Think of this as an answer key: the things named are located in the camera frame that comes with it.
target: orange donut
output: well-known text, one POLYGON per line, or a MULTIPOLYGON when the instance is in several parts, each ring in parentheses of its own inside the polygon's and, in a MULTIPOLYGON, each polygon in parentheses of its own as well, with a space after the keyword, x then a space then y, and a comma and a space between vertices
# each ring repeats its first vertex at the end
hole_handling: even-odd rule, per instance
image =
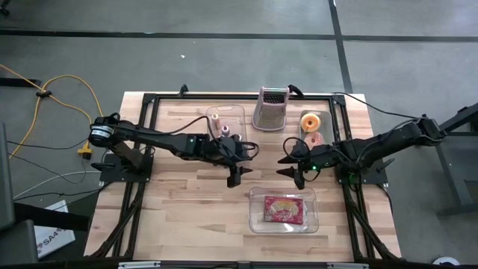
POLYGON ((324 145, 326 142, 323 139, 323 136, 319 132, 310 132, 305 136, 304 139, 309 149, 312 149, 314 146, 324 145))
POLYGON ((300 119, 300 127, 304 132, 315 132, 320 128, 320 118, 316 114, 307 113, 300 119))

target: gray floor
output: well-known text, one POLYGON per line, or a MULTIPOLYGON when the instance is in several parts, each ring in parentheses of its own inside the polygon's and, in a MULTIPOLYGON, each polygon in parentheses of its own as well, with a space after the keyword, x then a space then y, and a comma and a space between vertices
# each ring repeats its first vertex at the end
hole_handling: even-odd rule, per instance
MULTIPOLYGON (((473 0, 337 0, 343 34, 476 36, 478 3, 473 0)), ((196 33, 333 34, 328 2, 220 0, 26 1, 10 5, 0 26, 30 29, 156 31, 196 33)), ((385 110, 437 121, 478 102, 477 43, 345 42, 355 93, 385 110)), ((0 37, 0 61, 29 78, 74 74, 95 89, 106 114, 120 107, 127 90, 257 91, 261 85, 295 84, 306 92, 342 91, 335 41, 101 39, 0 37)), ((7 75, 0 70, 0 75, 7 75)), ((96 115, 87 89, 59 81, 51 90, 65 102, 96 115)), ((34 111, 34 91, 0 88, 0 120, 10 140, 20 141, 34 111)), ((400 118, 370 111, 373 130, 385 132, 400 118)), ((87 121, 51 100, 42 103, 32 144, 68 146, 87 136, 87 121)), ((96 150, 95 158, 101 155, 96 150)), ((82 170, 75 149, 21 149, 19 156, 56 172, 82 170)), ((403 257, 430 262, 454 256, 478 263, 478 214, 437 218, 453 204, 434 149, 412 148, 395 155, 388 169, 394 219, 403 257)), ((20 160, 11 162, 15 194, 52 175, 20 160)), ((82 176, 70 177, 79 181, 82 176)), ((80 185, 56 180, 34 192, 76 192, 97 187, 89 175, 80 185)), ((48 205, 55 196, 26 200, 48 205)))

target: red packaging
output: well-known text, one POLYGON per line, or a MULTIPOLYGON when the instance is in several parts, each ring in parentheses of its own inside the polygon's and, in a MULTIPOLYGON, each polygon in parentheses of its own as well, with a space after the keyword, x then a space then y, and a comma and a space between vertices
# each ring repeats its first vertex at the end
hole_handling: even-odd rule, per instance
POLYGON ((266 196, 264 198, 264 221, 290 224, 304 223, 304 200, 266 196))

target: yellow plug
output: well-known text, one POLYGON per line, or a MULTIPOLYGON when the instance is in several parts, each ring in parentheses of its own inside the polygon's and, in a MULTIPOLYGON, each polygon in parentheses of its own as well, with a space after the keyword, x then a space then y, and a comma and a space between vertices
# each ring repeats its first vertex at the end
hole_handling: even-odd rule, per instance
POLYGON ((90 142, 87 141, 82 148, 78 149, 77 153, 81 154, 83 156, 83 159, 90 160, 91 155, 93 154, 92 149, 90 149, 90 142))

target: yellow cable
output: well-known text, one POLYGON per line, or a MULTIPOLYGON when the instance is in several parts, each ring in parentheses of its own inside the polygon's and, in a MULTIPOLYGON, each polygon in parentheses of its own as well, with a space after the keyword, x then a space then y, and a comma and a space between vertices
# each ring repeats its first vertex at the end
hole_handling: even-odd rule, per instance
MULTIPOLYGON (((77 79, 79 80, 81 83, 83 83, 91 92, 91 94, 93 95, 93 98, 95 99, 96 101, 96 105, 98 106, 98 111, 99 111, 99 114, 103 117, 103 111, 102 111, 102 108, 101 108, 101 105, 99 104, 99 101, 98 101, 98 98, 96 98, 96 94, 95 94, 95 91, 93 90, 93 88, 85 81, 83 80, 82 78, 76 76, 76 75, 59 75, 57 77, 54 77, 50 80, 48 80, 44 85, 43 87, 40 87, 38 85, 36 85, 35 83, 29 81, 28 79, 26 79, 25 77, 23 77, 22 75, 20 75, 19 73, 11 70, 10 68, 4 66, 3 64, 0 64, 0 67, 7 70, 8 72, 11 72, 13 73, 14 75, 18 76, 19 78, 23 79, 24 81, 28 82, 29 84, 33 85, 34 87, 36 87, 38 90, 40 90, 41 93, 44 93, 46 92, 46 88, 50 85, 50 83, 52 83, 53 81, 55 80, 58 80, 59 78, 74 78, 74 79, 77 79)), ((85 115, 87 118, 88 118, 88 121, 91 123, 93 123, 93 121, 91 120, 91 117, 90 115, 85 112, 84 110, 80 109, 80 108, 77 108, 73 105, 68 105, 62 101, 60 101, 58 98, 54 97, 53 95, 50 95, 50 97, 55 100, 58 104, 62 105, 62 106, 65 106, 67 108, 71 108, 71 109, 75 109, 79 112, 81 112, 83 115, 85 115)), ((18 145, 15 150, 12 152, 11 156, 9 158, 12 158, 13 155, 15 155, 15 153, 20 149, 20 147, 22 146, 21 144, 23 144, 26 139, 28 138, 28 136, 30 135, 31 131, 33 130, 34 126, 35 126, 35 123, 37 121, 37 115, 38 115, 38 110, 40 108, 40 102, 41 102, 41 98, 38 97, 37 99, 37 104, 35 106, 35 113, 34 113, 34 118, 33 118, 33 121, 31 122, 31 125, 30 125, 30 129, 28 130, 28 132, 26 133, 26 135, 23 137, 22 141, 20 142, 20 145, 18 145)), ((86 142, 85 143, 85 146, 88 148, 89 147, 89 143, 86 142)))
POLYGON ((91 94, 93 95, 93 98, 95 99, 95 102, 96 102, 96 106, 98 107, 99 114, 103 117, 102 107, 101 105, 99 105, 99 101, 98 101, 98 98, 96 97, 95 91, 85 80, 83 80, 82 78, 76 75, 59 75, 58 77, 52 78, 49 81, 47 81, 45 85, 43 85, 43 90, 46 90, 46 88, 48 87, 50 83, 52 83, 53 81, 59 78, 74 78, 76 80, 79 80, 81 83, 83 83, 83 85, 86 86, 90 90, 91 94))
MULTIPOLYGON (((40 100, 41 100, 41 98, 38 97, 38 98, 37 98, 37 105, 35 105, 35 113, 34 113, 34 115, 33 115, 33 121, 31 122, 31 125, 30 125, 30 129, 28 130, 27 134, 25 134, 25 136, 23 137, 23 139, 20 141, 20 144, 23 144, 23 142, 25 142, 25 140, 27 140, 28 136, 29 136, 30 133, 31 133, 31 130, 33 130, 33 127, 35 126, 35 123, 36 123, 36 121, 37 121, 38 108, 40 107, 40 100)), ((20 149, 21 146, 22 146, 22 145, 16 146, 15 150, 12 152, 12 154, 10 155, 10 157, 8 157, 9 160, 15 155, 15 153, 20 149)))

